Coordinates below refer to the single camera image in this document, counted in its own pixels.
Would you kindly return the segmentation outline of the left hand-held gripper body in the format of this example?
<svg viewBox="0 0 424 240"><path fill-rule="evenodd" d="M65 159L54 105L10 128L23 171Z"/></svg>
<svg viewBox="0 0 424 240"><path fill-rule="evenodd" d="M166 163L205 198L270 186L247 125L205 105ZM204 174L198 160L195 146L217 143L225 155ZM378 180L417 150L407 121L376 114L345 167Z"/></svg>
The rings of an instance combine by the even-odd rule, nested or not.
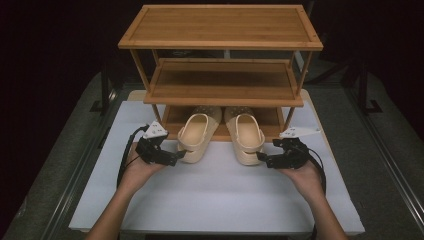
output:
<svg viewBox="0 0 424 240"><path fill-rule="evenodd" d="M168 131L162 125L153 121L150 125L142 128L144 134L137 143L136 152L146 163L157 163L169 165L171 162L170 154L162 150L160 145L168 137Z"/></svg>

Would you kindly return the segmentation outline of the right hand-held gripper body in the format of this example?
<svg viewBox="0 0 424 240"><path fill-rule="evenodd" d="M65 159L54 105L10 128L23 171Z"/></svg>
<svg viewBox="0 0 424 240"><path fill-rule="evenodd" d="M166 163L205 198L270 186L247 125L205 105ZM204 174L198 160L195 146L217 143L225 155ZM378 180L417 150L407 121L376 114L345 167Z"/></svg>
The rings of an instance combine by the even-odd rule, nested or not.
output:
<svg viewBox="0 0 424 240"><path fill-rule="evenodd" d="M319 133L319 129L306 127L289 127L279 134L278 139L273 139L275 147L283 149L282 154L270 156L270 167L274 169L298 169L311 161L318 167L320 164L310 154L311 149L300 138Z"/></svg>

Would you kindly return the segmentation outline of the beige foam clog shoe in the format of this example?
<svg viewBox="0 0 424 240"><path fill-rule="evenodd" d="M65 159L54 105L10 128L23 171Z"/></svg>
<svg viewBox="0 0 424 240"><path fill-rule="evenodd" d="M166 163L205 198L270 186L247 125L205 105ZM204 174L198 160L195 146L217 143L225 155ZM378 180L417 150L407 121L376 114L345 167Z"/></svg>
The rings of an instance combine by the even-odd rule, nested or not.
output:
<svg viewBox="0 0 424 240"><path fill-rule="evenodd" d="M263 151L265 136L253 111L248 107L227 107L224 121L238 161L246 166L260 164L257 152Z"/></svg>
<svg viewBox="0 0 424 240"><path fill-rule="evenodd" d="M193 110L177 135L177 149L186 151L183 162L196 163L203 157L221 119L219 106L198 106Z"/></svg>

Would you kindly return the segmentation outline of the wooden three-tier shoe rack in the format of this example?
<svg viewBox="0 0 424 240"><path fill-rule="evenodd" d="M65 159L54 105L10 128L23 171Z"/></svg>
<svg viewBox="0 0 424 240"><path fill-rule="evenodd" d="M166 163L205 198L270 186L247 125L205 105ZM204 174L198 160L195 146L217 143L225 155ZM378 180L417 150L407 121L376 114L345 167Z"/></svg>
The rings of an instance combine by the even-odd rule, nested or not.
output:
<svg viewBox="0 0 424 240"><path fill-rule="evenodd" d="M143 77L145 103L176 138L200 105L247 106L266 140L286 130L303 106L305 76L294 72L294 56L323 45L300 5L145 5L118 43L130 51L283 51L286 59L176 58L155 56L151 77Z"/></svg>

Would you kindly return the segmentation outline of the person's left hand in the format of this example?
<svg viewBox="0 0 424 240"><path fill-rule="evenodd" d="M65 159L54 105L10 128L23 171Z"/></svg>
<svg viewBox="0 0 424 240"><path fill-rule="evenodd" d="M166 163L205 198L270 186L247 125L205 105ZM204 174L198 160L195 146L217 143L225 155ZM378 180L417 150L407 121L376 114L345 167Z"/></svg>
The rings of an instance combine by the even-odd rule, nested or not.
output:
<svg viewBox="0 0 424 240"><path fill-rule="evenodd" d="M124 169L118 191L125 195L134 195L156 172L162 170L164 165L148 164L136 152L137 143L130 147L130 155Z"/></svg>

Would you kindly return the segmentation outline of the person's right hand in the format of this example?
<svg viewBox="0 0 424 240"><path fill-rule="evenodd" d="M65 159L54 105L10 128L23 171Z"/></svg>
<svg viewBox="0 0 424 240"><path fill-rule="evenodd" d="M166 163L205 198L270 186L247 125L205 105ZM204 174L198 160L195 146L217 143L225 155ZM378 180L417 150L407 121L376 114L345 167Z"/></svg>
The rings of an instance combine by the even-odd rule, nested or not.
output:
<svg viewBox="0 0 424 240"><path fill-rule="evenodd" d="M324 198L320 175L310 161L298 169L280 169L280 172L289 177L308 203Z"/></svg>

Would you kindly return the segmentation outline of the white table cover sheet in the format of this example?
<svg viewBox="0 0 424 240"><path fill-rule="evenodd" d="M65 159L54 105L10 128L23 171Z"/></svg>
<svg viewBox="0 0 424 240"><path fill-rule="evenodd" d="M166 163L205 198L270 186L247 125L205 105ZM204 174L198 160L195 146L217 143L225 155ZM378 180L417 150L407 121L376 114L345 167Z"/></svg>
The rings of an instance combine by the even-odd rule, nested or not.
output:
<svg viewBox="0 0 424 240"><path fill-rule="evenodd" d="M110 201L131 135L152 122L150 106L121 103L69 226L88 231ZM213 141L195 164L151 177L132 198L122 228L144 233L295 235L311 232L311 211L283 174L240 164L231 142Z"/></svg>

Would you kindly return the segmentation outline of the dark metal stand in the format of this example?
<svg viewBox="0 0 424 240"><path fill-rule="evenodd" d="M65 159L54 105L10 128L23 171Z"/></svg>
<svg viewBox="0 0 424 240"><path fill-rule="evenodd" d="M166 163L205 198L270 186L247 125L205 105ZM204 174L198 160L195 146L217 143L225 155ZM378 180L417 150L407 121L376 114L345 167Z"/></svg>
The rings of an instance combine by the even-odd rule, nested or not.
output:
<svg viewBox="0 0 424 240"><path fill-rule="evenodd" d="M101 116L105 115L113 101L114 94L114 70L110 62L106 62L100 72L101 99L95 101L90 109L91 112L99 112Z"/></svg>
<svg viewBox="0 0 424 240"><path fill-rule="evenodd" d="M368 71L364 61L352 59L348 64L342 83L347 88L357 87L357 104L364 115L382 112L376 100L368 99Z"/></svg>

